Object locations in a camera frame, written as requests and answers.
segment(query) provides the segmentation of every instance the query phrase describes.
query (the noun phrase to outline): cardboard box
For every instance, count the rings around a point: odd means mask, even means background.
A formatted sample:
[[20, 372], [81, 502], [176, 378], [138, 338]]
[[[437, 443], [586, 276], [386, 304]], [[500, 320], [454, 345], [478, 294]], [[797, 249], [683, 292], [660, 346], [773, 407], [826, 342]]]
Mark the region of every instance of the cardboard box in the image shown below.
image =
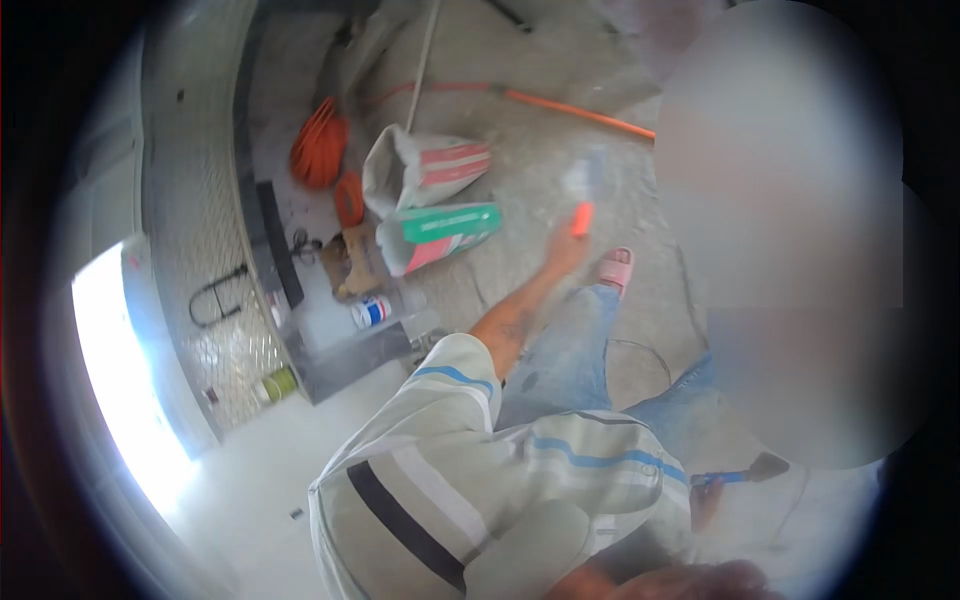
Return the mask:
[[320, 260], [330, 277], [333, 296], [339, 301], [358, 300], [390, 280], [380, 249], [376, 227], [364, 222], [345, 228], [320, 251]]

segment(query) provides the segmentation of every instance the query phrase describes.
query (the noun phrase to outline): striped sleeve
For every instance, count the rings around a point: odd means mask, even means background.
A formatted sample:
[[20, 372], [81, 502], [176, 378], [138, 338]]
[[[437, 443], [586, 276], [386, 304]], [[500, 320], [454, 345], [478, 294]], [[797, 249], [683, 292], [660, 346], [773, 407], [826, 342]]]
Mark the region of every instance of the striped sleeve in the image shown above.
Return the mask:
[[[500, 382], [483, 342], [466, 333], [443, 338], [410, 376], [391, 403], [416, 411], [425, 402], [444, 402], [444, 411], [462, 413], [455, 429], [492, 432], [499, 414]], [[434, 428], [434, 435], [447, 433]]]
[[500, 384], [483, 342], [466, 333], [443, 338], [420, 367], [324, 469], [321, 478], [354, 463], [424, 438], [454, 432], [492, 432]]

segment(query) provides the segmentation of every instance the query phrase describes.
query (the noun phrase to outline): bright light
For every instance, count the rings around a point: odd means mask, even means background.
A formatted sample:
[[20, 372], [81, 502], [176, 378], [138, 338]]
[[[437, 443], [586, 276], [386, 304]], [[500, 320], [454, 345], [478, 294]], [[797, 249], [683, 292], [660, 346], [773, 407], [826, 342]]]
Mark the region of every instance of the bright light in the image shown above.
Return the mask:
[[73, 305], [86, 371], [127, 468], [154, 507], [172, 509], [194, 466], [170, 428], [136, 340], [123, 290], [122, 245], [73, 280]]

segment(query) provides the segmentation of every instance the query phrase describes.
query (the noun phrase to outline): jeans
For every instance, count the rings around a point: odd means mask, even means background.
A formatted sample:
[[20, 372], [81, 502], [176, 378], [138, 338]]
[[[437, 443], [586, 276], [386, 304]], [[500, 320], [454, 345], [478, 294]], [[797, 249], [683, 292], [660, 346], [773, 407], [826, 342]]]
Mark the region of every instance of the jeans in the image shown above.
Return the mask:
[[[617, 291], [607, 285], [572, 291], [507, 377], [495, 429], [569, 411], [613, 410], [607, 394], [607, 340], [619, 305]], [[713, 380], [708, 351], [666, 392], [620, 412], [646, 424], [685, 465], [720, 412]]]

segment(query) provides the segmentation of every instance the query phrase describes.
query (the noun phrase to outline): diamond plate metal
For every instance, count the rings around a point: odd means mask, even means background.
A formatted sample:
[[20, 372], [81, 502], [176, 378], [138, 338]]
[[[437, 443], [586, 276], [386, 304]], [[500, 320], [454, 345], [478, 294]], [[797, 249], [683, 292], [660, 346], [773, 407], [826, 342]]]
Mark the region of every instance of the diamond plate metal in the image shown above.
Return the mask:
[[[255, 0], [182, 5], [148, 33], [143, 104], [145, 229], [160, 300], [194, 393], [224, 430], [262, 407], [252, 385], [288, 363], [253, 274], [217, 288], [238, 315], [210, 328], [188, 312], [196, 291], [243, 263], [252, 267], [233, 158], [233, 90]], [[206, 294], [194, 304], [217, 314]], [[210, 403], [204, 391], [219, 398]]]

